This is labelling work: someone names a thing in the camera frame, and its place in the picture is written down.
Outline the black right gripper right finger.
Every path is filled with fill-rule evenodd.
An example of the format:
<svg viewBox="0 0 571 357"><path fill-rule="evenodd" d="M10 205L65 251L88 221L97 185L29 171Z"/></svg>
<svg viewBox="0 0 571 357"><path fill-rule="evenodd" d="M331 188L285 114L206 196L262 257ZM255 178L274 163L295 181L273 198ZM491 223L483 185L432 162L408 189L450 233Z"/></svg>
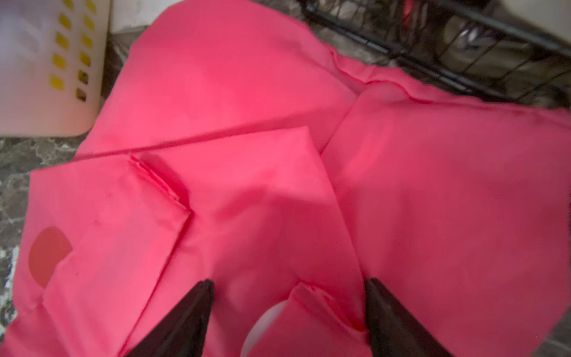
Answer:
<svg viewBox="0 0 571 357"><path fill-rule="evenodd" d="M446 350L376 278L364 282L366 326L374 356L447 356Z"/></svg>

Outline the pink raincoat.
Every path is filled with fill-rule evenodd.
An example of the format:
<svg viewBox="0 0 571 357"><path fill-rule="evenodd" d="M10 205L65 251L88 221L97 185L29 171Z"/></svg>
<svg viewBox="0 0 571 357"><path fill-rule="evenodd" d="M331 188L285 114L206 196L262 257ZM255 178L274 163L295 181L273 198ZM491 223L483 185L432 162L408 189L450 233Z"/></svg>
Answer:
<svg viewBox="0 0 571 357"><path fill-rule="evenodd" d="M251 1L135 42L32 172L3 356L126 356L202 281L206 356L369 356L381 281L455 356L527 356L570 304L570 117L340 55Z"/></svg>

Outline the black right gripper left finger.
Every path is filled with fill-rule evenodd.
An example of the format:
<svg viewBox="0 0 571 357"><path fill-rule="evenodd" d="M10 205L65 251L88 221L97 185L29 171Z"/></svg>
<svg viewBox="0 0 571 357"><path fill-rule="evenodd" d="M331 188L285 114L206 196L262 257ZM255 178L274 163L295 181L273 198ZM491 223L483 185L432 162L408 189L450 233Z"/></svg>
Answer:
<svg viewBox="0 0 571 357"><path fill-rule="evenodd" d="M200 357L214 304L214 282L198 282L127 357Z"/></svg>

